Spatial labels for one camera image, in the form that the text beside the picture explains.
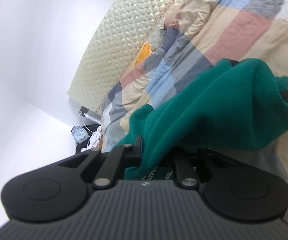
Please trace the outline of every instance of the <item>silver screw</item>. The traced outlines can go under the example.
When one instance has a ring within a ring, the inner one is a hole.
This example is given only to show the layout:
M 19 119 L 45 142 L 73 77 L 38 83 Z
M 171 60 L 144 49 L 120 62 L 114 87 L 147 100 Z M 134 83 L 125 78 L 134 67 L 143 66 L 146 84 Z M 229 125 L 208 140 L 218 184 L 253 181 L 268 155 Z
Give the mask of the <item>silver screw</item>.
M 99 187 L 104 187 L 110 184 L 111 181 L 108 178 L 98 178 L 94 181 L 94 184 Z
M 193 178 L 185 178 L 181 181 L 184 186 L 195 186 L 197 184 L 197 180 Z

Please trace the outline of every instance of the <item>gray ribbed surface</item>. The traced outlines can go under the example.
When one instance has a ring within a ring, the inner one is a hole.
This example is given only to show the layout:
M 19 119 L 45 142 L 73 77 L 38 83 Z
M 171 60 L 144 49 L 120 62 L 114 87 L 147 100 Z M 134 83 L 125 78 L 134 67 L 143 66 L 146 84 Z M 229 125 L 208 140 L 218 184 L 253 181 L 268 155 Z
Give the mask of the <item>gray ribbed surface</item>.
M 173 181 L 120 181 L 97 191 L 73 216 L 49 224 L 10 221 L 0 240 L 288 240 L 288 225 L 234 223 L 205 206 L 195 191 Z

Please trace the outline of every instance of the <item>patchwork quilt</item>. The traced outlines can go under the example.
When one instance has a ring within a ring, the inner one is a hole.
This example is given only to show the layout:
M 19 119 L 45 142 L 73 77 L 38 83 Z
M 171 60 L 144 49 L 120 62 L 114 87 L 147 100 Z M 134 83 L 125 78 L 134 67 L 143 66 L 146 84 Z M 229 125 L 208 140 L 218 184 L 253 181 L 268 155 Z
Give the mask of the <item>patchwork quilt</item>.
M 288 76 L 288 0 L 184 0 L 165 28 L 164 44 L 129 70 L 103 101 L 106 150 L 128 132 L 136 109 L 158 107 L 222 58 L 260 58 L 275 75 Z M 282 163 L 288 176 L 288 132 L 273 151 L 278 158 L 272 162 Z

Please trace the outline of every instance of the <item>pink fabric patch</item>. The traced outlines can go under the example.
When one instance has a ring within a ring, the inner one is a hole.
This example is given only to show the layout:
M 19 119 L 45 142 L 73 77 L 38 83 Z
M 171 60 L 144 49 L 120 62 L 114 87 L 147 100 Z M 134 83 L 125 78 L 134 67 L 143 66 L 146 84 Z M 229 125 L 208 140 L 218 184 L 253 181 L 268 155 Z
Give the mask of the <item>pink fabric patch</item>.
M 241 59 L 268 30 L 271 22 L 272 20 L 257 14 L 241 11 L 204 56 L 213 65 L 222 58 Z
M 145 69 L 143 68 L 142 63 L 138 63 L 121 78 L 120 82 L 122 89 L 144 75 Z

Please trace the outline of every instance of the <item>white logo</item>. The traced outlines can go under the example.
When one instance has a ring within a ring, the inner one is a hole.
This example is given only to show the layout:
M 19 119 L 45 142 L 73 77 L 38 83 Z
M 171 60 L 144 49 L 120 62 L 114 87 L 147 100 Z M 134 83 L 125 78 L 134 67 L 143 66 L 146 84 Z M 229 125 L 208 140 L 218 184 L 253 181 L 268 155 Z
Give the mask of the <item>white logo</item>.
M 149 183 L 149 182 L 142 182 L 141 185 L 142 185 L 143 187 L 146 187 L 146 186 L 149 186 L 150 183 Z

